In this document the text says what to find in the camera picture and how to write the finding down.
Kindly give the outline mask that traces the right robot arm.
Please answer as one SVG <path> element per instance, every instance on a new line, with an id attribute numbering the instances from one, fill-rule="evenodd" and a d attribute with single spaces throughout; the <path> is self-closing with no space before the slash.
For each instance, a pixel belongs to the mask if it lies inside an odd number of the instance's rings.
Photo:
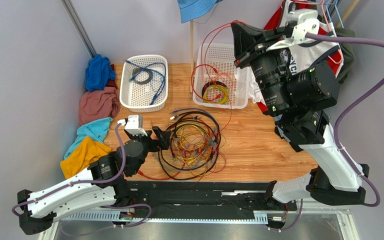
<path id="1" fill-rule="evenodd" d="M 298 24 L 263 30 L 242 22 L 231 23 L 234 38 L 234 64 L 250 67 L 262 93 L 267 110 L 273 117 L 278 135 L 295 150 L 306 151 L 317 168 L 305 175 L 271 181 L 265 192 L 268 203 L 288 203 L 314 199 L 330 206 L 365 205 L 370 184 L 369 166 L 356 163 L 341 144 L 338 130 L 343 118 L 382 85 L 384 77 L 349 105 L 331 123 L 325 109 L 337 104 L 340 86 L 325 60 L 297 73 L 281 57 L 281 50 L 314 42 L 362 44 L 384 48 L 384 42 L 370 38 L 335 37 L 318 34 L 318 25 Z"/>

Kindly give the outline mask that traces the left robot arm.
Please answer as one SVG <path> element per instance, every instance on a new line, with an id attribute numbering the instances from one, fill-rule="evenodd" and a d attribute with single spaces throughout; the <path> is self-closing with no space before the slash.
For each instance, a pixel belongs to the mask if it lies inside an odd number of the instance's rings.
<path id="1" fill-rule="evenodd" d="M 129 140 L 120 139 L 123 126 Z M 132 200 L 127 177 L 136 175 L 149 153 L 168 150 L 172 131 L 153 126 L 142 128 L 141 120 L 120 120 L 115 127 L 119 147 L 74 176 L 44 190 L 21 190 L 12 213 L 26 235 L 49 229 L 54 223 L 93 208 L 130 208 Z"/>

